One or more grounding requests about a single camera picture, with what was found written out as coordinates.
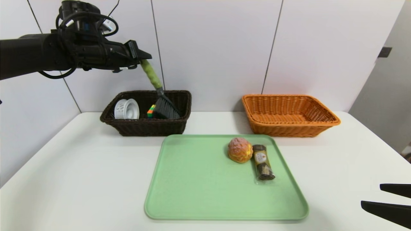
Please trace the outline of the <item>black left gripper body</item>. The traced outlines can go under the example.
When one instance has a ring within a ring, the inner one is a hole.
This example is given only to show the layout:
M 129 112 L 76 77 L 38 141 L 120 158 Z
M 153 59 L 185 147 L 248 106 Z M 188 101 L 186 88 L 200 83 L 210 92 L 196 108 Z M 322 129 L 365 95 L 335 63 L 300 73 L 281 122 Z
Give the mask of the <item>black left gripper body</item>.
M 139 64 L 137 54 L 132 43 L 121 44 L 105 40 L 107 52 L 105 58 L 106 68 L 131 68 Z

